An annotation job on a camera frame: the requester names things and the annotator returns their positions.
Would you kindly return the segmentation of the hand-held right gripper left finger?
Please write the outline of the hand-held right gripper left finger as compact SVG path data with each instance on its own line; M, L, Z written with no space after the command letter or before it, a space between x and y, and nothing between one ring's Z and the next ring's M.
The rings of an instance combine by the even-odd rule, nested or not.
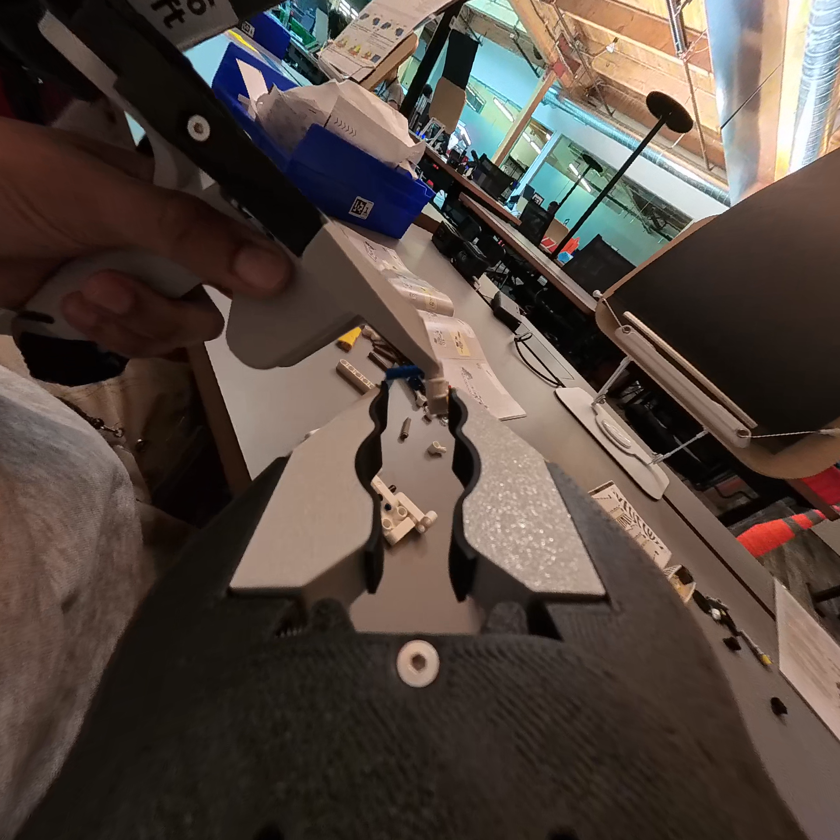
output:
M230 581L233 593L348 607L376 592L384 537L372 480L382 468L388 394L387 386L373 390L291 452Z

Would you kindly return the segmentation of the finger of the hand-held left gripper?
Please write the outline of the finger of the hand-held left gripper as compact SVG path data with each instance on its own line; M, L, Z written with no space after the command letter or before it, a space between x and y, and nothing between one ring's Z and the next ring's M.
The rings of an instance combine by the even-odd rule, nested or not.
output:
M241 363L268 370L302 362L360 323L391 342L426 379L441 379L442 365L415 307L344 227L328 221L278 296L232 299L225 336Z

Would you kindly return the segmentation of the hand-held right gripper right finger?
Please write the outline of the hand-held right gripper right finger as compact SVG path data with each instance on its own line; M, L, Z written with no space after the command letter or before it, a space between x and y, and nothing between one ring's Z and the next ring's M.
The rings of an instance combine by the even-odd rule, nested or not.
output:
M551 465L469 394L450 388L453 511L448 576L459 602L598 602L595 569Z

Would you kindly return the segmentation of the white lego panel assembly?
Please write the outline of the white lego panel assembly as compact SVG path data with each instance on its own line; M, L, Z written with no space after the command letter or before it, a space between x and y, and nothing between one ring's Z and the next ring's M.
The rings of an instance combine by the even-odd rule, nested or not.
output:
M387 486L380 476L371 482L381 502L381 527L384 538L393 547L411 532L426 533L435 524L435 511L422 511L402 493Z

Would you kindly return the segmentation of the lego instruction booklet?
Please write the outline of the lego instruction booklet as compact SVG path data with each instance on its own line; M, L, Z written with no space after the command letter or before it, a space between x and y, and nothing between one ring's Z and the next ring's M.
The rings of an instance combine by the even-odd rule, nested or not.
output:
M475 331L456 316L451 297L410 270L393 248L377 244L348 227L345 232L418 311L448 384L468 393L500 421L525 417L526 411L490 368Z

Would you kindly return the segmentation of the person's left hand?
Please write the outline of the person's left hand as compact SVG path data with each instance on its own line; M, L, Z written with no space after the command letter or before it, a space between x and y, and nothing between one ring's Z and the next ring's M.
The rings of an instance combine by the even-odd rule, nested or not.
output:
M67 131L1 120L1 306L21 309L63 264L103 250L170 259L228 295L276 295L288 256L251 227L151 183L137 152ZM205 292L168 299L115 271L96 273L61 303L88 340L131 359L214 340L224 320Z

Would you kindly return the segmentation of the black and white sticker sheet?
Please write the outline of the black and white sticker sheet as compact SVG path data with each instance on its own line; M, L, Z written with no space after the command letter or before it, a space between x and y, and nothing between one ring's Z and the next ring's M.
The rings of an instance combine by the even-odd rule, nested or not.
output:
M672 552L640 516L614 482L606 482L590 490L591 498L625 531L660 570L669 566Z

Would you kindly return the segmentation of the blue plastic bin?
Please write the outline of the blue plastic bin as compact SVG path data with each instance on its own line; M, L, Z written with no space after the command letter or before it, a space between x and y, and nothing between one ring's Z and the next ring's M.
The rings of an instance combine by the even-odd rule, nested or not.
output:
M229 43L213 78L214 94L255 146L325 214L401 238L433 201L434 191L422 179L389 167L326 128L309 128L293 150L283 150L250 114L249 80L264 83L268 92L298 89L281 71Z

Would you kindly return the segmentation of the white monitor stand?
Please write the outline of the white monitor stand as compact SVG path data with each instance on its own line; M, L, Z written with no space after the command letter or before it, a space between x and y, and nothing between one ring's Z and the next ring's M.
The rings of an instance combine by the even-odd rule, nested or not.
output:
M554 391L559 402L589 432L605 452L648 497L659 501L669 486L669 478L659 466L667 458L709 434L706 428L684 444L662 455L651 454L633 437L628 428L606 409L606 396L633 360L626 356L601 390L588 395L580 387L560 386Z

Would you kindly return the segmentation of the white paper bag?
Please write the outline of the white paper bag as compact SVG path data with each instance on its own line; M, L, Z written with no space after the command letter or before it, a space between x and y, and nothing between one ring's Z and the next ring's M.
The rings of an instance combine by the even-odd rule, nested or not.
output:
M408 129L406 118L351 80L285 91L274 86L257 98L238 100L285 154L319 126L391 168L408 169L424 157L426 143Z

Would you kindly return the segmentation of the small blue bin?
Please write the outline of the small blue bin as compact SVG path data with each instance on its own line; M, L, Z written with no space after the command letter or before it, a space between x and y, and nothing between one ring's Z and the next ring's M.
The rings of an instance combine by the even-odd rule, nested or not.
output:
M262 53L276 62L284 60L291 44L291 33L279 19L268 12L242 21L237 29Z

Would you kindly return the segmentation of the cardboard poster board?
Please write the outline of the cardboard poster board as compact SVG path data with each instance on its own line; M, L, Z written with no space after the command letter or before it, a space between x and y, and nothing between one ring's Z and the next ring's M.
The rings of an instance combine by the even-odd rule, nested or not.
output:
M396 54L410 35L452 1L372 1L318 53L324 72L361 82Z

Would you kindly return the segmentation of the computer monitor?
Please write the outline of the computer monitor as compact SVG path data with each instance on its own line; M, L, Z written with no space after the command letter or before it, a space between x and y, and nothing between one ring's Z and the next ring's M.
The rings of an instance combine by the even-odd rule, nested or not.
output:
M752 471L839 457L839 150L690 225L598 299L599 329Z

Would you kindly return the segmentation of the black floor lamp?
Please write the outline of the black floor lamp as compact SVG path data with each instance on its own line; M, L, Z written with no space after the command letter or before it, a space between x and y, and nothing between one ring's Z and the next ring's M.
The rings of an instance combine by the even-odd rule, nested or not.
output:
M563 239L556 245L554 250L551 252L552 259L557 259L559 257L560 252L565 248L565 246L567 246L567 244L569 244L572 238L575 237L585 222L587 222L593 215L596 208L600 206L612 189L621 181L631 165L646 150L663 127L666 127L668 130L680 135L688 133L694 127L694 120L686 108L665 92L649 92L645 99L645 106L648 112L655 118L653 128L651 128L637 143L630 155L626 158L625 162L616 170L610 181L605 184L600 192L597 193L592 204L574 223L566 236L564 236Z

